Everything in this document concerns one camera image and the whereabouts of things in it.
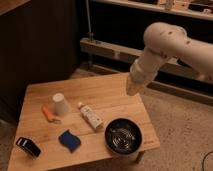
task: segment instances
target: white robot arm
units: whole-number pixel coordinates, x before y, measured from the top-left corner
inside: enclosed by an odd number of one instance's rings
[[[127,94],[143,91],[170,58],[180,58],[193,69],[213,79],[213,44],[193,40],[179,26],[154,23],[144,33],[146,47],[130,68]]]

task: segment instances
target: orange marker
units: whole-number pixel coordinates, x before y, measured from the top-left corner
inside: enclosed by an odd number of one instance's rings
[[[57,116],[55,116],[47,106],[43,105],[41,107],[41,110],[42,110],[44,116],[47,118],[48,122],[54,122],[54,123],[61,122],[61,120]]]

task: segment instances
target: bowl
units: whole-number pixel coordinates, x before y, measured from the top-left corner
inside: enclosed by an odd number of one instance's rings
[[[118,154],[131,154],[140,147],[142,134],[131,120],[118,118],[108,124],[105,140],[112,151]]]

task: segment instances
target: small wooden table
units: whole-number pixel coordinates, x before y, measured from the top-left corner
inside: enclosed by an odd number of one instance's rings
[[[140,96],[126,95],[126,76],[113,74],[30,85],[15,141],[19,137],[30,138],[42,152],[38,158],[32,158],[14,144],[8,170],[51,170],[118,156],[108,149],[104,139],[106,126],[116,118],[130,119],[140,127],[143,143],[138,149],[138,158],[142,155],[140,152],[159,147],[159,140]],[[52,106],[52,96],[58,92],[65,95],[71,111],[61,118],[62,124],[48,123],[41,106]],[[103,129],[97,133],[93,131],[81,117],[78,102],[89,105],[103,119]],[[81,139],[81,146],[73,153],[58,141],[59,135],[68,129]]]

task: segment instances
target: table leg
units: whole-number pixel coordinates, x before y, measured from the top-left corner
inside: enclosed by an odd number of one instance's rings
[[[137,164],[140,163],[140,161],[141,161],[141,159],[142,159],[144,153],[145,153],[145,151],[142,151],[142,152],[139,152],[139,153],[138,153],[138,155],[137,155],[137,157],[136,157],[136,159],[135,159],[135,163],[137,163]]]

